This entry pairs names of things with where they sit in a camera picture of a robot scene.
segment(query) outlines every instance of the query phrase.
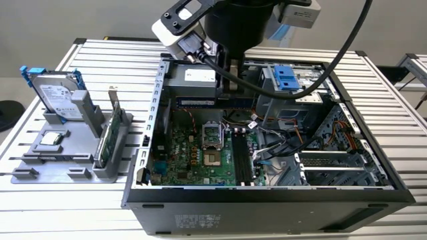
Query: white workbench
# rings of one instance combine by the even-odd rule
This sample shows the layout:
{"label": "white workbench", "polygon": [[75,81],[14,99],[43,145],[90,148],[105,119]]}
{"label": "white workbench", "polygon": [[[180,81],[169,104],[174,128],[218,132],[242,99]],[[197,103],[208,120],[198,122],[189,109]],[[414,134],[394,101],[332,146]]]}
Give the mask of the white workbench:
{"label": "white workbench", "polygon": [[[45,120],[34,99],[0,146],[0,240],[144,239],[132,212],[120,208],[129,158],[141,143],[144,121],[160,53],[156,42],[86,40],[73,44],[55,70],[77,68],[93,103],[110,109],[108,87],[116,86],[120,105],[134,115],[126,137],[118,180],[113,184],[10,184],[7,174],[19,164]],[[248,58],[330,62],[336,51],[258,47]],[[390,160],[416,204],[352,233],[304,235],[165,236],[172,239],[427,239],[427,130],[365,57],[348,52],[334,73]]]}

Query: green motherboard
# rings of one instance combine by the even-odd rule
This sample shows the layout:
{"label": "green motherboard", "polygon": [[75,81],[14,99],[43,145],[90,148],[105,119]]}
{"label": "green motherboard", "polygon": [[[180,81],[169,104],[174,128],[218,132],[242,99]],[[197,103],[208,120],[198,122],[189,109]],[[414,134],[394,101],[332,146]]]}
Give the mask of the green motherboard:
{"label": "green motherboard", "polygon": [[[214,135],[210,129],[208,131],[209,136]],[[253,148],[257,148],[257,138],[254,132],[249,132],[244,136],[248,152],[241,151],[241,154],[246,155],[249,163],[249,155],[252,155]],[[230,131],[224,131],[220,150],[204,149],[201,146],[201,128],[197,133],[193,133],[192,129],[174,126],[166,161],[153,162],[153,175],[150,176],[153,185],[236,186]],[[252,182],[254,186],[265,185],[262,171]]]}

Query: label sticker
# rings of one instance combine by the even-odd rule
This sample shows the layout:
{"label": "label sticker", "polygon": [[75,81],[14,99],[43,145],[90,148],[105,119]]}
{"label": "label sticker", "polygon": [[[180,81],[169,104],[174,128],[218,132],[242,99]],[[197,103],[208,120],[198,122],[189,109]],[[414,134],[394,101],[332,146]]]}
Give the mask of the label sticker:
{"label": "label sticker", "polygon": [[214,71],[208,69],[186,69],[185,81],[214,82]]}
{"label": "label sticker", "polygon": [[41,160],[55,160],[55,157],[53,157],[53,156],[41,156],[39,159]]}
{"label": "label sticker", "polygon": [[246,125],[249,129],[254,128],[257,125],[256,121],[250,121],[250,123]]}
{"label": "label sticker", "polygon": [[220,225],[221,215],[220,214],[176,214],[174,223],[180,229],[193,228],[217,228]]}
{"label": "label sticker", "polygon": [[194,100],[182,100],[180,101],[180,105],[214,105],[214,101],[194,101]]}
{"label": "label sticker", "polygon": [[305,86],[310,86],[313,84],[313,82],[308,80],[298,80],[297,82],[300,85],[305,85]]}
{"label": "label sticker", "polygon": [[253,114],[250,115],[250,119],[254,121],[257,118],[258,118],[258,116],[253,113]]}
{"label": "label sticker", "polygon": [[75,104],[71,103],[71,93],[67,88],[58,85],[39,85],[39,89],[55,114],[67,120],[79,120],[81,114]]}

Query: blue drive bay latch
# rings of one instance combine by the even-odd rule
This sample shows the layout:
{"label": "blue drive bay latch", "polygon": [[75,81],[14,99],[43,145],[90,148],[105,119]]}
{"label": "blue drive bay latch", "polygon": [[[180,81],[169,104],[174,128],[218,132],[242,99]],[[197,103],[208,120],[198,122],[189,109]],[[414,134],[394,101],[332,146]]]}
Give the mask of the blue drive bay latch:
{"label": "blue drive bay latch", "polygon": [[296,91],[301,88],[289,66],[273,66],[273,76],[280,90]]}

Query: blue tab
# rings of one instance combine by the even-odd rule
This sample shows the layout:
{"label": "blue tab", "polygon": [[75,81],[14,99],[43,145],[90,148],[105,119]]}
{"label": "blue tab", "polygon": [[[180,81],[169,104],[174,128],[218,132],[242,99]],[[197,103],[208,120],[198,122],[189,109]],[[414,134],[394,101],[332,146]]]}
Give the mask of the blue tab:
{"label": "blue tab", "polygon": [[268,160],[258,161],[257,163],[262,165],[273,165]]}
{"label": "blue tab", "polygon": [[27,67],[25,65],[19,67],[19,69],[18,69],[19,70],[19,75],[25,79],[27,86],[31,88],[33,87],[33,83],[31,83],[31,81],[30,81],[30,79],[27,77],[26,69],[27,69]]}
{"label": "blue tab", "polygon": [[282,25],[277,28],[277,30],[274,31],[274,33],[272,34],[272,36],[270,36],[268,39],[269,39],[269,40],[280,41],[280,40],[285,37],[285,35],[286,35],[288,31],[289,31],[289,28],[290,28],[289,25],[284,25],[284,24],[282,24]]}
{"label": "blue tab", "polygon": [[33,67],[29,69],[27,73],[29,74],[42,74],[46,71],[43,67]]}
{"label": "blue tab", "polygon": [[67,121],[66,118],[63,118],[62,116],[58,116],[58,119],[59,119],[61,124],[66,123],[66,121]]}
{"label": "blue tab", "polygon": [[289,66],[273,66],[273,76],[282,91],[296,91],[301,88]]}
{"label": "blue tab", "polygon": [[77,68],[73,69],[71,74],[74,76],[74,79],[77,80],[78,90],[86,90],[85,82],[82,81],[81,77],[81,72],[77,70]]}

